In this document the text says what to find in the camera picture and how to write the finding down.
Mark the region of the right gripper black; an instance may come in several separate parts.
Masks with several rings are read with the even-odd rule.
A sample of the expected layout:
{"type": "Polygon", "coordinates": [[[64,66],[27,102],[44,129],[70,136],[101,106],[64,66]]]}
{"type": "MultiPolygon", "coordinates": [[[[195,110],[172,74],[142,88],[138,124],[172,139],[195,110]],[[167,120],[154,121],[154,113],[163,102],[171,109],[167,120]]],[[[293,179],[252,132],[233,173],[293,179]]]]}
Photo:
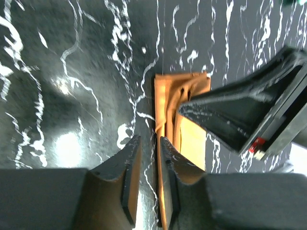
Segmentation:
{"type": "Polygon", "coordinates": [[[267,64],[184,103],[184,117],[235,153],[264,160],[307,140],[307,53],[283,47],[267,64]]]}

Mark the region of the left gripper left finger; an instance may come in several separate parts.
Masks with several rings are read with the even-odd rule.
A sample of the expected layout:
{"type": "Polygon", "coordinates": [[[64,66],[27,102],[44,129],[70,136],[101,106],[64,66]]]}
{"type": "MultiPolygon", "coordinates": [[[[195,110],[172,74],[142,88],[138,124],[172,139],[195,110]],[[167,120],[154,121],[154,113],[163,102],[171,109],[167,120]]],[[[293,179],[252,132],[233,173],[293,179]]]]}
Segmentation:
{"type": "Polygon", "coordinates": [[[130,230],[135,227],[142,161],[134,136],[111,158],[86,168],[3,169],[3,230],[130,230]]]}

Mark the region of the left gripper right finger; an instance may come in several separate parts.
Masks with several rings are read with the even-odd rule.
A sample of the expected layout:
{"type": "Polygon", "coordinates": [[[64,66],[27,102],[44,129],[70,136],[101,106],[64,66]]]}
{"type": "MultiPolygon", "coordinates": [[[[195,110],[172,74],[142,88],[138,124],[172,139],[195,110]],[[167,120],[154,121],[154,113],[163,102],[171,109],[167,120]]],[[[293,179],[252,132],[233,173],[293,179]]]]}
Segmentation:
{"type": "Polygon", "coordinates": [[[167,230],[304,230],[307,178],[297,173],[209,174],[160,139],[167,230]]]}

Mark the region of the orange cloth napkin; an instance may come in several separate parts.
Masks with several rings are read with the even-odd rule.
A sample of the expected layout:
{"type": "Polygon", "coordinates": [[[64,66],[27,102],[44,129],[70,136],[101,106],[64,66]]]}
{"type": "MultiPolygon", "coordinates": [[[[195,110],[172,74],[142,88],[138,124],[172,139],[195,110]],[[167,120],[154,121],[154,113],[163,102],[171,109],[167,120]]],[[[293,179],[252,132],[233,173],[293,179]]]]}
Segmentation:
{"type": "Polygon", "coordinates": [[[159,210],[165,230],[211,230],[205,190],[206,131],[180,108],[210,90],[206,73],[157,74],[154,79],[159,210]]]}

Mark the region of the green white patterned napkins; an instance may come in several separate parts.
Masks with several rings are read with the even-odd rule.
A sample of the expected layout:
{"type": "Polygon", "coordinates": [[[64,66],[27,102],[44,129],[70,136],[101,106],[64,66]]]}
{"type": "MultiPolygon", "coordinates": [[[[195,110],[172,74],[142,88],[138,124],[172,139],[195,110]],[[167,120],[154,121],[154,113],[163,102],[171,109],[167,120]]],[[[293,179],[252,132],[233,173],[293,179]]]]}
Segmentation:
{"type": "Polygon", "coordinates": [[[289,6],[293,4],[304,5],[307,0],[282,0],[281,3],[283,6],[289,6]]]}

